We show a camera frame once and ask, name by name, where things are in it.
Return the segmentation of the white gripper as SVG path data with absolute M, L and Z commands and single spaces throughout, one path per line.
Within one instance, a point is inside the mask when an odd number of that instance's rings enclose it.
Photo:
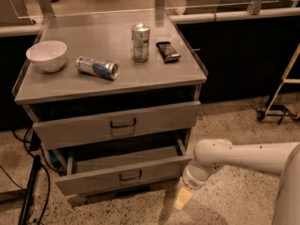
M 182 174 L 185 187 L 181 187 L 173 208 L 182 210 L 193 197 L 193 190 L 199 190 L 207 180 L 207 172 L 193 165 L 187 165 Z

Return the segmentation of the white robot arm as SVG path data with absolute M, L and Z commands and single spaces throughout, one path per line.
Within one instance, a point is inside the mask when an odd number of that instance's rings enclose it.
M 180 210 L 208 178 L 232 165 L 280 178 L 272 225 L 300 225 L 300 142 L 234 145 L 226 139 L 205 139 L 193 148 L 182 174 L 174 208 Z

